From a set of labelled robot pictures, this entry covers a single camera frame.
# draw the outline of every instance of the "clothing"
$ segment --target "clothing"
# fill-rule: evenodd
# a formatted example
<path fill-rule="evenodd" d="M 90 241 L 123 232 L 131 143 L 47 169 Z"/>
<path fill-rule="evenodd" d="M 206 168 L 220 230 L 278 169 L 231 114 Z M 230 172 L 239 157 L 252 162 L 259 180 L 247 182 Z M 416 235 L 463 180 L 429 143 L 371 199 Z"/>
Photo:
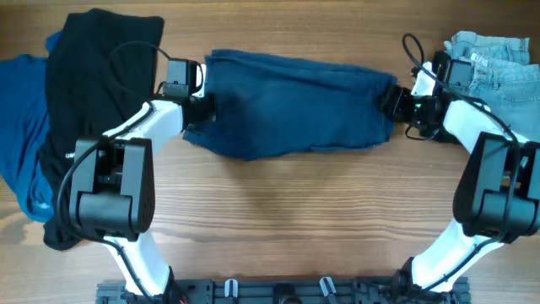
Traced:
<path fill-rule="evenodd" d="M 46 40 L 50 52 L 59 33 Z M 0 174 L 32 220 L 53 216 L 52 190 L 41 172 L 38 151 L 49 132 L 45 101 L 46 59 L 21 55 L 0 62 Z"/>
<path fill-rule="evenodd" d="M 445 41 L 446 52 L 452 59 L 470 57 L 473 53 L 488 55 L 520 64 L 529 64 L 529 38 L 486 37 L 471 31 L 460 31 L 451 41 Z"/>
<path fill-rule="evenodd" d="M 128 95 L 111 81 L 118 81 L 141 96 L 151 96 L 154 87 L 156 51 L 129 45 L 108 59 L 111 51 L 126 41 L 159 45 L 164 20 L 132 17 L 91 9 L 69 14 L 46 69 L 46 103 L 51 131 L 40 149 L 46 179 L 57 190 L 73 159 L 77 139 L 101 135 L 124 123 L 141 109 L 144 100 Z M 64 250 L 78 240 L 62 230 L 52 218 L 45 225 L 47 246 Z"/>
<path fill-rule="evenodd" d="M 396 78 L 350 65 L 233 50 L 206 56 L 207 93 L 216 122 L 184 139 L 244 160 L 298 151 L 368 149 L 389 140 L 393 124 L 377 98 Z"/>
<path fill-rule="evenodd" d="M 486 68 L 476 65 L 469 93 L 488 102 L 513 131 L 540 142 L 540 66 Z"/>

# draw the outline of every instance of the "bimanual robot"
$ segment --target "bimanual robot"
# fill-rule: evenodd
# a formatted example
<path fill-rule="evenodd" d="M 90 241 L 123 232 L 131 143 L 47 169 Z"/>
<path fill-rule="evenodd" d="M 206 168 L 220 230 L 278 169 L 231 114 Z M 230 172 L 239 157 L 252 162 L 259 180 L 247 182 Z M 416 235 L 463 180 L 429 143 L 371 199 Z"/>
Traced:
<path fill-rule="evenodd" d="M 481 100 L 461 95 L 466 62 L 440 53 L 433 62 L 418 62 L 405 45 L 407 37 L 417 40 L 403 37 L 417 64 L 416 84 L 412 91 L 389 87 L 381 110 L 410 123 L 422 139 L 444 132 L 471 153 L 454 196 L 455 219 L 430 248 L 409 258 L 393 277 L 175 280 L 150 230 L 152 158 L 169 138 L 190 124 L 216 119 L 216 113 L 213 96 L 204 94 L 204 65 L 171 59 L 164 94 L 103 138 L 77 142 L 60 191 L 71 178 L 69 204 L 62 199 L 67 195 L 58 195 L 55 211 L 64 225 L 75 236 L 103 243 L 126 278 L 98 285 L 96 303 L 470 303 L 461 275 L 488 252 L 534 234 L 540 225 L 540 144 L 513 134 Z"/>

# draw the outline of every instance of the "wooden surface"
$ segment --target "wooden surface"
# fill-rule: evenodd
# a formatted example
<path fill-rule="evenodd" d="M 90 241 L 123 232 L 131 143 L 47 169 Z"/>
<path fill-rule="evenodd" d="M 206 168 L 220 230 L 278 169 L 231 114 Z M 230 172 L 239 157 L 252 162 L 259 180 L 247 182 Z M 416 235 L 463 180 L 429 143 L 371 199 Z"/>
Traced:
<path fill-rule="evenodd" d="M 234 48 L 368 66 L 403 85 L 412 83 L 405 32 L 418 36 L 428 56 L 458 30 L 529 36 L 533 58 L 540 50 L 540 4 L 531 0 L 125 2 L 95 6 L 164 17 L 161 46 L 175 57 L 201 61 L 214 48 Z M 45 56 L 45 38 L 67 14 L 94 7 L 0 3 L 7 4 L 0 59 Z M 371 151 L 254 162 L 175 138 L 154 159 L 159 248 L 178 278 L 392 274 L 448 224 L 467 161 L 461 147 L 406 140 L 402 132 Z M 0 201 L 1 303 L 93 303 L 97 283 L 122 277 L 102 246 L 45 247 L 41 224 L 19 211 L 3 182 Z M 473 302 L 538 303 L 539 249 L 540 237 L 522 238 L 475 264 L 467 273 Z"/>

